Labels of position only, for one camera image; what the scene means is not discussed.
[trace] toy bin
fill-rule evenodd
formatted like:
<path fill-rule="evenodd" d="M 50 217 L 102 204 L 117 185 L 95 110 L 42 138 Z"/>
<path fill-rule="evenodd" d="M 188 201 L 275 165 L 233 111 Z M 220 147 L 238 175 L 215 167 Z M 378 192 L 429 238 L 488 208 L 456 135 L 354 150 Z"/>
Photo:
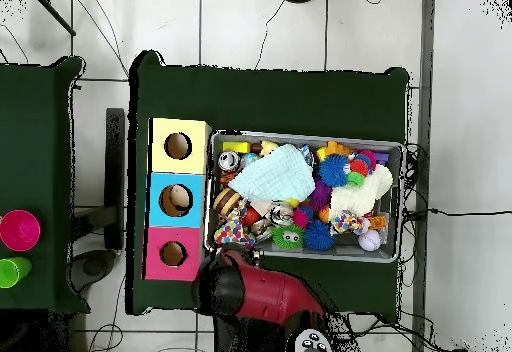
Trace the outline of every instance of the toy bin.
<path fill-rule="evenodd" d="M 328 141 L 336 141 L 349 146 L 355 151 L 368 149 L 375 153 L 386 154 L 386 166 L 393 176 L 393 184 L 374 206 L 375 215 L 384 215 L 388 219 L 387 228 L 379 230 L 381 246 L 375 252 L 366 252 L 358 244 L 354 234 L 335 235 L 334 245 L 327 251 L 312 251 L 307 248 L 284 250 L 279 248 L 272 239 L 257 243 L 255 248 L 268 256 L 287 258 L 350 260 L 376 263 L 389 263 L 398 255 L 401 244 L 399 226 L 402 221 L 402 208 L 404 205 L 404 174 L 405 174 L 405 148 L 397 142 L 381 142 L 372 140 L 343 139 L 332 137 L 286 135 L 276 133 L 256 133 L 250 131 L 233 134 L 228 131 L 216 131 L 210 136 L 209 152 L 213 162 L 213 173 L 207 182 L 207 212 L 205 217 L 205 247 L 212 251 L 218 245 L 213 240 L 213 234 L 218 226 L 218 213 L 212 209 L 217 194 L 221 191 L 219 177 L 221 170 L 216 161 L 222 153 L 223 142 L 249 142 L 257 143 L 263 140 L 277 144 L 290 143 L 296 146 L 309 145 L 311 149 L 327 146 Z"/>

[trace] dark green tablecloth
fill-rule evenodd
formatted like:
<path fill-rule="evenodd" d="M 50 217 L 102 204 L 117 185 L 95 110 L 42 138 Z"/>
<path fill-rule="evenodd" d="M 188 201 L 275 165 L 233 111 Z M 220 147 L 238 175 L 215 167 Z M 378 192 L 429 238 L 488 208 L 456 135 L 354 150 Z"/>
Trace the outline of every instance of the dark green tablecloth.
<path fill-rule="evenodd" d="M 11 289 L 0 289 L 0 309 L 86 311 L 66 281 L 71 237 L 70 85 L 82 59 L 50 67 L 0 65 L 0 215 L 32 212 L 41 237 L 27 252 L 0 243 L 0 258 L 26 256 L 33 269 Z"/>
<path fill-rule="evenodd" d="M 135 223 L 136 228 L 135 237 L 129 235 L 127 240 L 129 248 L 134 246 L 127 268 L 134 273 L 132 285 L 128 284 L 128 308 L 133 304 L 133 311 L 140 313 L 147 307 L 193 307 L 189 284 L 140 278 L 148 118 L 204 120 L 213 129 L 402 143 L 408 78 L 402 68 L 383 74 L 243 71 L 162 66 L 156 52 L 139 55 L 130 70 L 129 170 L 135 171 L 131 176 L 129 172 L 128 224 Z M 396 261 L 359 263 L 265 255 L 264 267 L 301 276 L 326 305 L 340 311 L 395 317 Z"/>

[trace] ball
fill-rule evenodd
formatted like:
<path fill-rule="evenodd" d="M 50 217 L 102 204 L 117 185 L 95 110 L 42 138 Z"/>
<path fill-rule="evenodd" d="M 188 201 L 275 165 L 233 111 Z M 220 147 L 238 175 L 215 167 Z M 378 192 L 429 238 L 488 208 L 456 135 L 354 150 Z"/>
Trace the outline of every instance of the ball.
<path fill-rule="evenodd" d="M 359 246 L 365 251 L 373 252 L 380 247 L 380 236 L 376 230 L 368 230 L 358 238 Z"/>

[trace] circular hole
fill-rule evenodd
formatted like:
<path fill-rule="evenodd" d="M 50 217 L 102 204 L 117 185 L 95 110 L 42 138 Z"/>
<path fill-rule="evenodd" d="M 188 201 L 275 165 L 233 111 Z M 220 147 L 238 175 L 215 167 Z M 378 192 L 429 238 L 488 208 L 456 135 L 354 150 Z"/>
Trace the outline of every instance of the circular hole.
<path fill-rule="evenodd" d="M 185 133 L 172 133 L 165 139 L 165 153 L 173 159 L 185 159 L 192 152 L 192 141 Z"/>
<path fill-rule="evenodd" d="M 168 242 L 160 249 L 160 259 L 165 265 L 177 267 L 185 261 L 187 252 L 179 242 Z"/>
<path fill-rule="evenodd" d="M 183 217 L 192 208 L 192 192 L 182 184 L 172 184 L 162 190 L 159 203 L 169 217 Z"/>

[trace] plush toy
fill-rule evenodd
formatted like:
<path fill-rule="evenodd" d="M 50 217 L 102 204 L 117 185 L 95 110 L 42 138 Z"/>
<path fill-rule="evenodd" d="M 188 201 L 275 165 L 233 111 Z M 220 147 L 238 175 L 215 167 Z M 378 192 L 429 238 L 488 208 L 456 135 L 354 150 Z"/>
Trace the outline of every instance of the plush toy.
<path fill-rule="evenodd" d="M 302 247 L 304 231 L 292 224 L 290 226 L 275 227 L 272 231 L 274 243 L 283 249 L 296 249 Z"/>
<path fill-rule="evenodd" d="M 368 231 L 370 221 L 366 218 L 356 217 L 350 211 L 342 211 L 331 222 L 331 233 L 344 233 L 350 231 L 356 235 L 361 235 Z"/>
<path fill-rule="evenodd" d="M 240 201 L 238 207 L 231 211 L 226 218 L 226 223 L 214 233 L 215 243 L 237 242 L 247 248 L 251 248 L 256 243 L 256 238 L 252 233 L 244 230 L 242 218 L 247 214 L 247 200 Z"/>
<path fill-rule="evenodd" d="M 322 180 L 315 177 L 315 190 L 309 195 L 309 200 L 313 205 L 313 209 L 318 211 L 329 203 L 332 188 L 327 186 Z"/>
<path fill-rule="evenodd" d="M 299 206 L 293 211 L 293 222 L 301 229 L 305 229 L 308 223 L 313 219 L 313 210 L 307 206 Z"/>
<path fill-rule="evenodd" d="M 304 233 L 304 244 L 312 251 L 326 251 L 334 244 L 329 225 L 320 220 L 311 221 Z"/>
<path fill-rule="evenodd" d="M 327 186 L 330 187 L 345 186 L 347 184 L 345 165 L 348 163 L 348 157 L 345 155 L 329 155 L 320 164 L 320 168 L 318 170 L 320 178 Z"/>

